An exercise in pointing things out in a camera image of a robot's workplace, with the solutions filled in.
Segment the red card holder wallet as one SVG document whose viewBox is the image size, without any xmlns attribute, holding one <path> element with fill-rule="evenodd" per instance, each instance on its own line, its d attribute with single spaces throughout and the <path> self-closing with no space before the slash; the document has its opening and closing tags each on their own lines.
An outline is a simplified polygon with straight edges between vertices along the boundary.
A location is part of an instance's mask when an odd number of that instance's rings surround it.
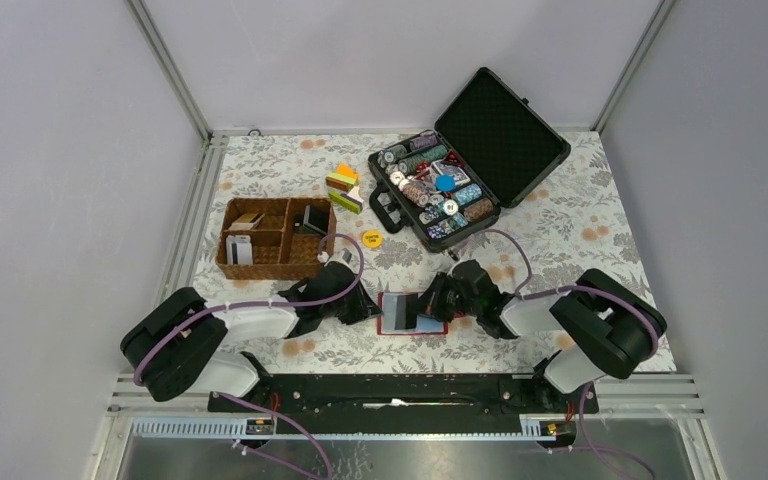
<svg viewBox="0 0 768 480">
<path fill-rule="evenodd" d="M 381 314 L 376 328 L 379 336 L 441 336 L 449 333 L 449 323 L 408 311 L 409 300 L 416 296 L 413 292 L 381 292 L 378 295 Z"/>
</svg>

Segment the black VIP card stack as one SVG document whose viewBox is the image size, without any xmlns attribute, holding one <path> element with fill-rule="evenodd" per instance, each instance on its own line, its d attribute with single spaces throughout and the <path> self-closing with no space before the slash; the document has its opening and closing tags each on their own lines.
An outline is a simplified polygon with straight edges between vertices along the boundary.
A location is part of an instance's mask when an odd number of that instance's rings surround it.
<svg viewBox="0 0 768 480">
<path fill-rule="evenodd" d="M 293 233 L 301 236 L 325 236 L 329 230 L 329 219 L 327 210 L 308 204 L 301 214 L 294 217 Z"/>
</svg>

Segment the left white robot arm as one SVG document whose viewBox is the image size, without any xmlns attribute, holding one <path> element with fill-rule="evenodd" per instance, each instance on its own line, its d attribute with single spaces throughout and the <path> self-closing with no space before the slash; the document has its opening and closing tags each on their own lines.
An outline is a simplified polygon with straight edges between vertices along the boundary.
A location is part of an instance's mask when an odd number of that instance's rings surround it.
<svg viewBox="0 0 768 480">
<path fill-rule="evenodd" d="M 121 340 L 135 383 L 156 402 L 184 393 L 220 391 L 248 411 L 269 401 L 270 385 L 254 360 L 221 352 L 226 343 L 290 339 L 335 318 L 353 325 L 381 310 L 348 263 L 329 260 L 311 278 L 264 300 L 218 303 L 183 287 L 164 300 Z"/>
</svg>

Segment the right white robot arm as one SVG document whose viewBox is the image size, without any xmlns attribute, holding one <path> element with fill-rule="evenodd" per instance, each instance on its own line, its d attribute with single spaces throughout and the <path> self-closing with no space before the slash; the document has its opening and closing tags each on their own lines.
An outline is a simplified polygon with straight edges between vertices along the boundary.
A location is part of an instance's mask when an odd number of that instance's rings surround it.
<svg viewBox="0 0 768 480">
<path fill-rule="evenodd" d="M 407 301 L 409 314 L 449 322 L 472 316 L 496 339 L 563 331 L 573 341 L 538 364 L 535 402 L 557 412 L 580 387 L 609 376 L 626 379 L 657 351 L 665 318 L 646 301 L 599 269 L 573 284 L 525 296 L 504 292 L 475 260 L 439 273 L 421 294 Z"/>
</svg>

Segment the playing card deck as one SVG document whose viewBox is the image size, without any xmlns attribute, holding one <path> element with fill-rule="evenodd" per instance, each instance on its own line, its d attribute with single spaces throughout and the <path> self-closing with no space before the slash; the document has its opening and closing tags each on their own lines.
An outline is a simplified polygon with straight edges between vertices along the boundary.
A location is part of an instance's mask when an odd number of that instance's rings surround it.
<svg viewBox="0 0 768 480">
<path fill-rule="evenodd" d="M 469 175 L 465 172 L 465 170 L 459 164 L 438 160 L 431 164 L 431 169 L 432 169 L 432 172 L 436 175 L 436 177 L 439 175 L 452 176 L 457 184 L 455 189 L 463 185 L 466 185 L 471 181 Z"/>
</svg>

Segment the white card stack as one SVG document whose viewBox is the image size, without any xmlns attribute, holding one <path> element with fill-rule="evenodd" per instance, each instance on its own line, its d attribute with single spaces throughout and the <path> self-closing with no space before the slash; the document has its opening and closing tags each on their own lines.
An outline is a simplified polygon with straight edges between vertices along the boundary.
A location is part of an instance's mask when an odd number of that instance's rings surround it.
<svg viewBox="0 0 768 480">
<path fill-rule="evenodd" d="M 227 236 L 226 260 L 230 265 L 252 265 L 254 255 L 251 237 L 248 235 Z"/>
</svg>

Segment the gold card stack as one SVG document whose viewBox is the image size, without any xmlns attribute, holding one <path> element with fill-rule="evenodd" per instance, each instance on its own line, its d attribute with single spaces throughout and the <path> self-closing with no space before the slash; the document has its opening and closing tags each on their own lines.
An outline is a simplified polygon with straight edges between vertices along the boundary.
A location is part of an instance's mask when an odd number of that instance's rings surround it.
<svg viewBox="0 0 768 480">
<path fill-rule="evenodd" d="M 255 230 L 264 219 L 264 217 L 265 215 L 261 212 L 247 212 L 232 221 L 227 229 L 229 231 Z"/>
</svg>

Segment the yellow big blind button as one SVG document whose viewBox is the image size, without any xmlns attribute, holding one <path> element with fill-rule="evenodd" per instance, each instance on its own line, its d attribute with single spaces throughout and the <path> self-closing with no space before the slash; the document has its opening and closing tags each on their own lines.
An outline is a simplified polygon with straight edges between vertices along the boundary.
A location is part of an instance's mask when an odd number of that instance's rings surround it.
<svg viewBox="0 0 768 480">
<path fill-rule="evenodd" d="M 378 230 L 365 231 L 361 236 L 362 243 L 370 249 L 379 248 L 383 242 L 383 236 Z"/>
</svg>

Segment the brown wicker basket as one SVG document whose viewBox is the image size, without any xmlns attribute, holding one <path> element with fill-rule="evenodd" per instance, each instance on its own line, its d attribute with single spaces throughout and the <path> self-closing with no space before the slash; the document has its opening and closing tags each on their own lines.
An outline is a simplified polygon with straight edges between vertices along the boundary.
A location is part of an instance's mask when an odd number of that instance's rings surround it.
<svg viewBox="0 0 768 480">
<path fill-rule="evenodd" d="M 332 203 L 321 197 L 233 198 L 226 203 L 217 242 L 215 264 L 229 280 L 300 280 L 315 276 L 323 267 L 320 251 L 334 252 L 333 239 L 321 244 L 320 236 L 293 233 L 294 217 L 313 204 L 329 213 L 328 233 L 336 231 Z M 240 215 L 261 212 L 265 215 L 251 231 L 229 231 L 227 227 Z M 253 245 L 252 265 L 230 265 L 226 260 L 226 237 L 248 235 Z"/>
</svg>

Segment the green purple toy block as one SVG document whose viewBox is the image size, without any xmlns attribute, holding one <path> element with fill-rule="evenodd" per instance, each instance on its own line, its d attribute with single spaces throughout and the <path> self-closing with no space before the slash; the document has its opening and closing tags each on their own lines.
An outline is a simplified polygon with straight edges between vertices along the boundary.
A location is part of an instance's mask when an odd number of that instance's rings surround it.
<svg viewBox="0 0 768 480">
<path fill-rule="evenodd" d="M 351 187 L 348 191 L 330 188 L 329 198 L 332 203 L 354 214 L 360 214 L 364 208 L 364 200 L 358 186 Z"/>
</svg>

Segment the blue dealer chip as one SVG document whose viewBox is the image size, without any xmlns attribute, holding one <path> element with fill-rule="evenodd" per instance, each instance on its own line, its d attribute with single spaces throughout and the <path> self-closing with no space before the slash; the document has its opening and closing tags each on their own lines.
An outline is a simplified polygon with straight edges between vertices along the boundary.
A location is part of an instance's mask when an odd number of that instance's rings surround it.
<svg viewBox="0 0 768 480">
<path fill-rule="evenodd" d="M 435 188 L 442 193 L 448 193 L 453 191 L 457 184 L 454 178 L 450 175 L 439 175 L 435 179 Z"/>
</svg>

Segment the floral tablecloth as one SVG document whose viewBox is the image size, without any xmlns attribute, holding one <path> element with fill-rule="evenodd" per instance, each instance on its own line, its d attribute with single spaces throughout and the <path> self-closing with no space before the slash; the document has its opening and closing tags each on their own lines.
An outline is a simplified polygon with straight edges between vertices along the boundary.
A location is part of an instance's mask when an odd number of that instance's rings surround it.
<svg viewBox="0 0 768 480">
<path fill-rule="evenodd" d="M 597 268 L 645 300 L 649 282 L 599 136 L 567 133 L 570 156 L 515 208 L 504 210 L 495 230 L 460 244 L 461 258 L 475 259 L 504 291 L 538 292 L 574 282 Z M 321 197 L 325 177 L 339 164 L 373 190 L 370 154 L 397 141 L 392 133 L 233 136 L 222 146 L 209 217 L 193 285 L 220 301 L 261 299 L 284 288 L 281 281 L 229 280 L 215 264 L 226 203 L 233 198 Z M 379 336 L 374 320 L 346 326 L 327 320 L 311 334 L 289 340 L 228 343 L 248 351 L 272 372 L 283 373 L 475 373 L 522 372 L 568 348 L 561 332 L 496 340 L 476 322 L 458 318 L 441 336 Z"/>
</svg>

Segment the orange brown toy block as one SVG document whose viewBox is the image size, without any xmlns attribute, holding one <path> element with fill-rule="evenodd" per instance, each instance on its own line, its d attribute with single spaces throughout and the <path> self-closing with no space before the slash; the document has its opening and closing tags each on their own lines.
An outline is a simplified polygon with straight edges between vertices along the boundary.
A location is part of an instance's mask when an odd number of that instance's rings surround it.
<svg viewBox="0 0 768 480">
<path fill-rule="evenodd" d="M 326 175 L 325 182 L 329 188 L 348 193 L 359 184 L 359 176 L 351 167 L 341 163 Z"/>
</svg>

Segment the black poker chip case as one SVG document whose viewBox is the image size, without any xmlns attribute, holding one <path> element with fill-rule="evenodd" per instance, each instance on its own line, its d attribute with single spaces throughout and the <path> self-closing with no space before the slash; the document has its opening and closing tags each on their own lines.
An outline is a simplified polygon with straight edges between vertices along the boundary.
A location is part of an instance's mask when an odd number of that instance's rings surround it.
<svg viewBox="0 0 768 480">
<path fill-rule="evenodd" d="M 487 67 L 481 67 L 430 130 L 368 157 L 368 197 L 385 229 L 411 229 L 441 253 L 492 226 L 519 205 L 571 152 L 570 144 Z M 459 164 L 471 181 L 435 188 L 431 164 Z"/>
</svg>

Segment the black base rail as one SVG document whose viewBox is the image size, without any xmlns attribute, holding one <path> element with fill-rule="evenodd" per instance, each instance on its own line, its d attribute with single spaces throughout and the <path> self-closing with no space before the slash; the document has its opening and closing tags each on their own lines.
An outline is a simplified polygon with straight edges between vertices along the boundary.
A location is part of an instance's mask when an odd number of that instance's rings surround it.
<svg viewBox="0 0 768 480">
<path fill-rule="evenodd" d="M 529 374 L 269 373 L 245 353 L 241 372 L 208 387 L 211 413 L 245 415 L 248 437 L 384 438 L 571 434 L 579 413 L 595 414 L 594 392 L 561 393 Z"/>
</svg>

